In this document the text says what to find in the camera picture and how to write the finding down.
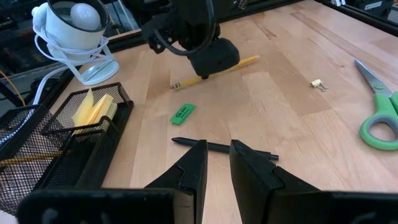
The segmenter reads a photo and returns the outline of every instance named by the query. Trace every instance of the black wire mesh basket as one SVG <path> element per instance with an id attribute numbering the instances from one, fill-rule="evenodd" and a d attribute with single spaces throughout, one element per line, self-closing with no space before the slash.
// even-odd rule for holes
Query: black wire mesh basket
<path id="1" fill-rule="evenodd" d="M 52 116 L 43 106 L 10 110 L 0 120 L 0 210 L 15 215 L 37 189 L 97 189 L 134 103 L 120 83 L 92 88 L 95 103 L 106 93 L 118 108 L 113 119 L 73 127 L 72 116 L 88 90 L 71 93 Z"/>

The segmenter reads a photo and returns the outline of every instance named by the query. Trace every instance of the lamp shade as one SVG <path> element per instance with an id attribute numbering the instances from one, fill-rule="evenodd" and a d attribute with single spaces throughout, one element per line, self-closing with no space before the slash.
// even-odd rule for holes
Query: lamp shade
<path id="1" fill-rule="evenodd" d="M 46 33 L 63 48 L 90 50 L 98 46 L 106 27 L 109 14 L 99 0 L 60 1 L 48 0 Z M 99 14 L 100 25 L 95 30 L 84 30 L 73 24 L 70 17 L 71 9 L 78 3 L 91 5 Z"/>

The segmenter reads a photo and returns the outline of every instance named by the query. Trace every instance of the green scissors handle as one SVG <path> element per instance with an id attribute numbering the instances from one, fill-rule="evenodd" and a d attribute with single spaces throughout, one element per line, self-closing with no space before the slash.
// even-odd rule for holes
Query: green scissors handle
<path id="1" fill-rule="evenodd" d="M 395 92 L 390 98 L 382 93 L 374 94 L 374 102 L 376 104 L 376 113 L 364 121 L 359 130 L 362 139 L 370 146 L 382 150 L 398 149 L 398 92 Z M 385 141 L 375 138 L 370 129 L 377 123 L 386 123 L 394 132 L 396 139 L 393 141 Z"/>

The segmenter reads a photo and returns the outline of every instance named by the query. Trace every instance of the scissors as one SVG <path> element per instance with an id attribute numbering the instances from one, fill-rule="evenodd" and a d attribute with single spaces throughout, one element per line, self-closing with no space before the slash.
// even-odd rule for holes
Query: scissors
<path id="1" fill-rule="evenodd" d="M 380 79 L 373 74 L 361 61 L 355 59 L 355 64 L 359 71 L 368 81 L 369 86 L 374 92 L 374 103 L 376 113 L 364 121 L 359 130 L 363 141 L 376 149 L 397 150 L 398 149 L 398 92 L 391 92 Z M 377 123 L 387 124 L 394 132 L 396 139 L 385 141 L 374 137 L 370 129 Z"/>

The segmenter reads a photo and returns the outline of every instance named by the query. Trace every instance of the pencil eraser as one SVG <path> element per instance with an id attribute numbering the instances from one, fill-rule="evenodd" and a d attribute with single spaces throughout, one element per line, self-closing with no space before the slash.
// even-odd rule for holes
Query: pencil eraser
<path id="1" fill-rule="evenodd" d="M 173 124 L 182 124 L 189 117 L 189 115 L 195 110 L 196 106 L 185 103 L 176 114 L 170 119 Z"/>

